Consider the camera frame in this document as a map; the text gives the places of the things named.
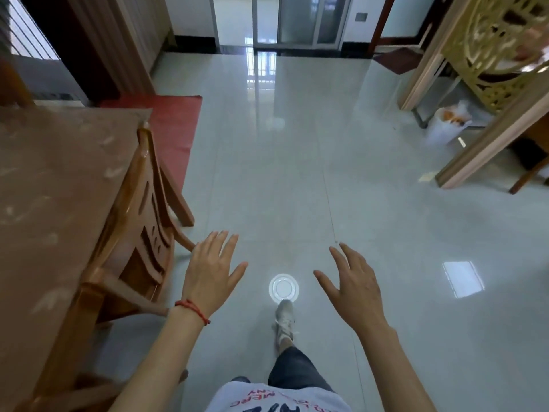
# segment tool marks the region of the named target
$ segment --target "person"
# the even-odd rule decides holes
[[[183,302],[170,309],[158,339],[111,412],[156,412],[166,407],[208,318],[227,300],[248,266],[240,263],[229,274],[238,236],[232,235],[223,246],[227,236],[227,231],[212,232],[196,245],[184,279]],[[339,289],[320,270],[313,273],[360,339],[385,411],[435,411],[385,319],[374,270],[358,252],[343,243],[340,247],[343,254],[329,249],[339,270]],[[279,355],[268,385],[237,377],[217,391],[206,412],[349,412],[311,360],[294,346],[292,303],[282,301],[275,317]]]

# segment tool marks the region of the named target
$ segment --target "metal door frame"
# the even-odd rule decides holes
[[[253,33],[254,33],[254,47],[259,49],[307,49],[307,50],[338,50],[340,49],[340,42],[343,36],[343,29],[347,21],[347,14],[351,5],[351,0],[345,0],[343,6],[343,12],[339,21],[338,32],[333,43],[318,43],[320,21],[322,20],[322,13],[324,12],[324,6],[326,0],[319,0],[319,8],[316,14],[315,30],[313,32],[312,44],[297,44],[297,43],[280,43],[281,33],[281,15],[282,15],[282,0],[278,0],[278,28],[277,28],[277,43],[259,43],[257,41],[257,0],[251,0],[251,11],[253,21]]]

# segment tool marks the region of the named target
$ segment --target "wall outlet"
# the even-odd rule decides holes
[[[366,21],[368,13],[357,13],[355,16],[355,21]]]

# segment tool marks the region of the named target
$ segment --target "white sneaker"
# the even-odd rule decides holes
[[[289,338],[294,341],[293,327],[295,324],[294,306],[289,299],[283,299],[278,304],[274,318],[277,324],[276,340],[278,345],[282,339]]]

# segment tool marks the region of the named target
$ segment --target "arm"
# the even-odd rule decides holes
[[[337,289],[321,271],[315,276],[336,311],[358,335],[386,412],[428,412],[436,408],[385,319],[381,291],[365,258],[340,244],[345,258],[331,247],[339,270]]]
[[[198,243],[185,273],[182,299],[190,299],[207,318],[225,303],[248,267],[247,262],[240,263],[229,275],[238,236],[231,236],[221,250],[227,235],[213,232]],[[163,411],[203,328],[194,311],[172,308],[158,339],[109,411]]]

